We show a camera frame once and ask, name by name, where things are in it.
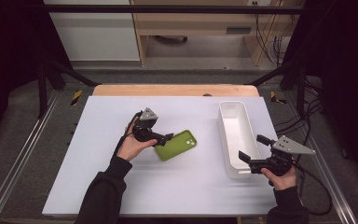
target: metal bar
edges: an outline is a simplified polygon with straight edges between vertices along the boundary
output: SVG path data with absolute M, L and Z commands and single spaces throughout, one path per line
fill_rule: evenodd
M 252 86 L 260 86 L 262 84 L 264 84 L 265 82 L 267 82 L 268 80 L 272 79 L 273 77 L 276 77 L 278 75 L 284 75 L 285 73 L 287 73 L 290 69 L 293 69 L 293 62 L 288 62 L 270 72 L 268 72 L 266 75 L 258 78 L 257 80 L 250 82 L 248 84 L 243 84 L 243 85 L 252 85 Z
M 38 5 L 23 6 L 30 11 L 65 13 L 198 13 L 198 14 L 281 14 L 304 15 L 321 12 L 309 7 L 230 7 L 169 5 Z
M 88 86 L 95 87 L 95 86 L 102 84 L 102 83 L 98 83 L 98 82 L 93 82 L 86 77 L 82 77 L 80 74 L 75 72 L 73 69 L 67 68 L 64 65 L 62 65 L 56 61 L 49 61 L 49 62 L 52 66 L 54 66 L 55 69 L 59 70 L 60 72 L 66 73 L 67 75 L 69 75 L 71 77 L 74 77 L 75 79 L 83 82 L 84 84 L 86 84 Z
M 296 107 L 295 107 L 295 96 L 293 93 L 289 93 L 287 91 L 284 92 L 286 99 L 288 100 L 289 105 L 292 107 L 292 110 L 295 114 Z M 301 128 L 302 133 L 304 136 L 307 134 L 308 126 L 304 125 Z M 329 166 L 324 160 L 324 156 L 320 153 L 320 149 L 316 145 L 316 141 L 313 138 L 312 134 L 310 133 L 309 137 L 310 148 L 316 150 L 315 156 L 312 156 L 312 159 L 315 163 L 316 168 L 318 169 L 319 175 L 321 176 L 322 181 L 324 182 L 327 189 L 330 191 L 330 194 L 333 198 L 333 204 L 336 208 L 337 214 L 341 219 L 341 222 L 344 224 L 356 224 L 357 220 L 345 199 L 344 194 L 341 191 L 336 179 L 334 178 Z
M 48 109 L 48 93 L 46 89 L 46 76 L 43 71 L 43 64 L 40 64 L 37 70 L 37 84 L 39 87 L 39 116 L 38 118 L 43 118 L 46 110 Z
M 300 66 L 298 70 L 299 70 L 298 71 L 299 74 L 297 75 L 296 107 L 297 107 L 297 113 L 303 119 L 305 118 L 305 114 L 304 114 L 305 75 L 304 75 L 304 68 L 302 66 Z
M 31 156 L 34 146 L 36 145 L 40 134 L 45 128 L 46 123 L 48 122 L 48 118 L 50 117 L 51 112 L 56 105 L 59 95 L 59 91 L 53 91 L 53 94 L 50 96 L 48 102 L 49 106 L 45 116 L 42 119 L 37 120 L 33 130 L 31 131 L 28 139 L 26 140 L 24 146 L 21 149 L 19 156 L 17 157 L 9 173 L 7 174 L 7 177 L 0 188 L 0 213 L 4 208 L 11 191 L 14 189 L 14 186 L 16 185 L 17 180 L 19 179 L 21 172 L 25 167 L 28 158 Z
M 311 28 L 309 34 L 302 41 L 302 44 L 298 47 L 297 51 L 294 53 L 291 62 L 294 63 L 294 68 L 283 76 L 281 81 L 281 87 L 284 91 L 290 90 L 293 88 L 296 82 L 297 75 L 295 74 L 296 66 L 304 65 L 303 63 L 309 59 L 310 55 L 315 51 L 315 48 L 311 48 L 311 43 L 315 41 L 315 36 L 318 32 L 321 32 L 321 26 L 324 23 L 325 18 L 336 4 L 337 0 L 332 0 L 328 8 L 324 11 L 322 17 L 315 22 L 315 25 Z

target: white cabinet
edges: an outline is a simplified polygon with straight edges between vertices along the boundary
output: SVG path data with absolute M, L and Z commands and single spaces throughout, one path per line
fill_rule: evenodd
M 128 0 L 45 0 L 45 4 L 129 5 Z M 50 13 L 72 62 L 140 61 L 130 13 Z

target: black sleeve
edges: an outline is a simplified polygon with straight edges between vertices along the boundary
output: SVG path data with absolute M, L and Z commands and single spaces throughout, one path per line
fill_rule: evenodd
M 276 207 L 269 210 L 267 223 L 308 224 L 310 211 L 301 204 L 297 188 L 274 190 Z
M 128 161 L 113 157 L 106 171 L 98 173 L 89 185 L 75 224 L 117 223 L 126 189 L 124 176 L 131 168 Z

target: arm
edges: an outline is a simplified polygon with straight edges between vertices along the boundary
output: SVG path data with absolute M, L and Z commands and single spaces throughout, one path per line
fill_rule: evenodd
M 98 173 L 89 185 L 75 224 L 117 223 L 121 198 L 126 189 L 124 177 L 132 167 L 130 160 L 157 143 L 155 139 L 138 142 L 131 133 L 132 125 L 117 156 L 112 157 L 106 171 Z
M 269 210 L 267 214 L 267 223 L 309 223 L 310 212 L 301 204 L 298 197 L 295 167 L 283 176 L 276 176 L 266 168 L 263 168 L 261 172 L 273 183 L 277 202 L 277 206 Z

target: aluminum rail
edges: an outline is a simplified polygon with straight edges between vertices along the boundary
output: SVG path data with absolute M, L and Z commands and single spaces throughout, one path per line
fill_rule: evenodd
M 289 105 L 292 107 L 292 110 L 295 114 L 296 112 L 296 100 L 294 94 L 291 92 L 284 92 L 285 96 L 287 96 L 287 100 Z M 302 133 L 304 136 L 307 134 L 308 131 L 308 125 L 304 125 L 302 128 Z M 345 199 L 345 196 L 343 192 L 341 191 L 341 188 L 339 187 L 338 182 L 334 178 L 329 166 L 325 162 L 324 156 L 321 153 L 321 150 L 316 145 L 316 141 L 313 138 L 312 134 L 310 133 L 309 137 L 309 143 L 310 148 L 316 150 L 318 153 L 316 153 L 315 156 L 312 156 L 313 162 L 315 163 L 316 168 L 318 169 L 319 175 L 321 176 L 322 181 L 324 182 L 327 189 L 330 191 L 330 194 L 333 198 L 333 205 L 336 208 L 337 214 L 339 218 L 341 219 L 341 222 L 344 224 L 357 224 L 356 217 L 354 216 L 347 200 Z
M 26 5 L 23 9 L 57 13 L 197 13 L 305 15 L 324 11 L 321 7 L 230 7 L 169 5 Z
M 46 123 L 48 122 L 48 118 L 50 117 L 60 95 L 60 91 L 53 91 L 48 102 L 49 106 L 45 116 L 37 120 L 33 130 L 31 131 L 31 134 L 22 147 L 19 156 L 7 174 L 7 177 L 0 188 L 0 214 L 7 202 L 8 197 L 10 196 L 10 193 L 14 189 L 19 177 L 21 176 L 21 172 L 24 169 L 29 157 L 31 156 L 32 151 L 34 150 L 34 146 L 36 145 L 40 134 L 43 132 Z

